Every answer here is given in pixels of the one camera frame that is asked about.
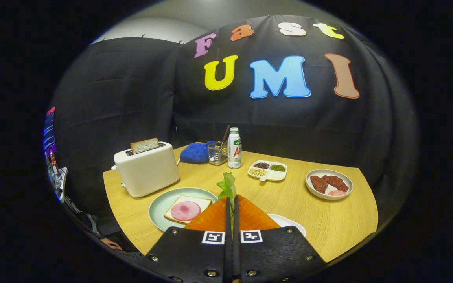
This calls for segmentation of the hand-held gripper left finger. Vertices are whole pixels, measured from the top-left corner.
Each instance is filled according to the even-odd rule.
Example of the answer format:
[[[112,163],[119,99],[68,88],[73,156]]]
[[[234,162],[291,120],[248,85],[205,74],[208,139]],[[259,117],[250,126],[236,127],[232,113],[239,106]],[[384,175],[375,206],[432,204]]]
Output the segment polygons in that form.
[[[231,283],[230,199],[225,201],[225,232],[169,227],[144,257],[143,267],[166,282]]]

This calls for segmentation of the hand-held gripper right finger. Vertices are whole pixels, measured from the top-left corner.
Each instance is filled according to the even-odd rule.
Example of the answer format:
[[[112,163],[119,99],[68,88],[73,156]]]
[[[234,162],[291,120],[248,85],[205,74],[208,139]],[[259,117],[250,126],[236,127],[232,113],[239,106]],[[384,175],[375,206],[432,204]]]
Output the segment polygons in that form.
[[[238,197],[234,204],[233,279],[241,283],[298,283],[327,267],[295,226],[241,230]]]

